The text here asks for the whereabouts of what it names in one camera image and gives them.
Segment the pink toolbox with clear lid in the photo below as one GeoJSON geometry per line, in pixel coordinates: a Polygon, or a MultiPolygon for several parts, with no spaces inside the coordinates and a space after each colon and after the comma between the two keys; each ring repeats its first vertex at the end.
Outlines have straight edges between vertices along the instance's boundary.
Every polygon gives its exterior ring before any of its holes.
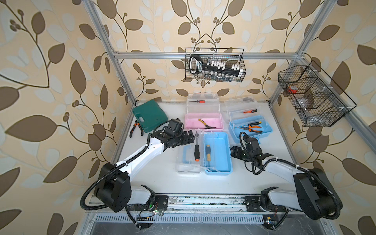
{"type": "Polygon", "coordinates": [[[217,93],[188,94],[185,127],[187,129],[201,129],[213,132],[221,132],[224,129],[217,93]],[[188,103],[189,100],[205,100],[206,103],[188,103]],[[205,125],[199,122],[198,119],[202,119],[210,126],[215,126],[216,129],[206,129],[205,125]]]}

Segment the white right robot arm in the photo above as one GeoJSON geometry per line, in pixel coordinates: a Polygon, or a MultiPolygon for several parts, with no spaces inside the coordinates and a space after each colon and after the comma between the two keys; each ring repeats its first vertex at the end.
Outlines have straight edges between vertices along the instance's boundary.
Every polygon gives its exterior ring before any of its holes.
{"type": "Polygon", "coordinates": [[[263,153],[259,141],[245,132],[240,132],[239,139],[240,146],[232,147],[231,156],[244,161],[249,172],[254,175],[272,173],[295,187],[293,190],[270,187],[261,191],[258,206],[263,211],[282,206],[303,212],[312,220],[339,218],[343,204],[323,170],[306,169],[263,153]]]}

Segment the blue toolbox with clear lid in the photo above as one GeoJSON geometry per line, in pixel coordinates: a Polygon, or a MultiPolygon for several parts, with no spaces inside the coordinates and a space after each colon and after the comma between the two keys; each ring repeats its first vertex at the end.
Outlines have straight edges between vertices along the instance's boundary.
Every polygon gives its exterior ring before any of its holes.
{"type": "Polygon", "coordinates": [[[230,142],[225,132],[193,130],[194,141],[183,146],[176,162],[180,174],[205,173],[211,176],[227,176],[233,172],[230,142]]]}

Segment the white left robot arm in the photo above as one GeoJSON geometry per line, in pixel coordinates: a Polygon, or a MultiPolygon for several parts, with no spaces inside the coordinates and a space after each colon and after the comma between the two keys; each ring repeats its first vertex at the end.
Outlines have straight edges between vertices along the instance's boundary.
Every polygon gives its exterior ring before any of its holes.
{"type": "Polygon", "coordinates": [[[194,143],[195,135],[183,131],[178,136],[163,131],[148,134],[147,142],[131,156],[116,164],[107,163],[99,178],[84,192],[80,206],[86,211],[110,208],[119,212],[128,205],[145,205],[152,197],[152,190],[147,186],[132,188],[131,182],[137,173],[153,158],[168,148],[194,143]]]}

